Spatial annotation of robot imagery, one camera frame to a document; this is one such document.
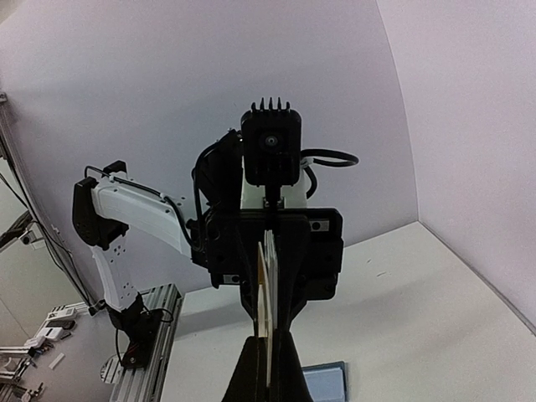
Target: camera lens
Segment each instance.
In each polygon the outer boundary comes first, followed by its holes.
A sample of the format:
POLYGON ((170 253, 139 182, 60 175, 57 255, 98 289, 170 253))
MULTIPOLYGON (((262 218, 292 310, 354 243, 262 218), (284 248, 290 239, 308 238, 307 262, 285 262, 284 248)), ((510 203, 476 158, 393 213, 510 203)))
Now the camera lens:
POLYGON ((267 147, 270 147, 270 148, 273 148, 275 146, 277 146, 277 143, 279 142, 279 140, 277 139, 276 136, 268 136, 266 139, 265 139, 265 144, 267 147))

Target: white table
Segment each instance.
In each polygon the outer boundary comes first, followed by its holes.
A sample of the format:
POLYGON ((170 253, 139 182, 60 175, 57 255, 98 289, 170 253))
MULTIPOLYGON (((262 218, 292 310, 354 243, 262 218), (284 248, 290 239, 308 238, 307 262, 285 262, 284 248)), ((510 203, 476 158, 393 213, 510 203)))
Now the white table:
MULTIPOLYGON (((536 338, 418 223, 348 247, 292 333, 304 366, 348 362, 352 402, 536 400, 536 338)), ((188 293, 162 401, 221 401, 251 334, 238 287, 188 293)))

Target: robotic arm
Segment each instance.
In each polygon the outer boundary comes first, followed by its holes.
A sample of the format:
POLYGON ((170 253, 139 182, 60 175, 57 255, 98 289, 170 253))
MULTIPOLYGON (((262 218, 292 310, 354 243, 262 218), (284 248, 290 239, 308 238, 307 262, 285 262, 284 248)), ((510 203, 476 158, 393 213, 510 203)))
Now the robotic arm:
POLYGON ((170 244, 209 271, 212 285, 240 286, 255 336, 248 338, 224 401, 310 401, 290 333, 309 300, 334 296, 343 254, 343 219, 336 209, 309 209, 317 180, 312 163, 352 166, 343 152, 301 149, 302 119, 286 104, 264 101, 199 155, 192 171, 193 201, 175 199, 134 182, 126 164, 88 167, 75 185, 73 222, 91 248, 113 325, 131 340, 122 362, 144 367, 161 312, 144 311, 142 297, 122 264, 130 226, 170 244), (87 170, 101 177, 87 175, 87 170), (311 187, 306 190, 307 181, 311 187), (208 200, 204 209, 200 194, 208 200), (270 347, 259 334, 259 244, 273 235, 278 274, 270 347))

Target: camera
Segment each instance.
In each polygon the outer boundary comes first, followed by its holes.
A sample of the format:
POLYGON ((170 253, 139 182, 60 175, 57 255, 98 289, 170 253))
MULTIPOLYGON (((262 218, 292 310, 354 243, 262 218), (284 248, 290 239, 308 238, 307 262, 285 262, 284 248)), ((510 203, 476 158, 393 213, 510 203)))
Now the camera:
POLYGON ((289 102, 255 103, 240 121, 246 181, 254 186, 292 186, 300 178, 302 119, 289 102))

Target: light blue object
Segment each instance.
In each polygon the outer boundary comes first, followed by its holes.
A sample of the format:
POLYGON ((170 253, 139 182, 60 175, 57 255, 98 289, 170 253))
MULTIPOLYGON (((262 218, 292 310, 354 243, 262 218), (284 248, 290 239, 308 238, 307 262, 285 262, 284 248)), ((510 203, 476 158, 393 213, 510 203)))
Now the light blue object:
POLYGON ((314 402, 346 402, 344 362, 305 367, 303 374, 314 402))

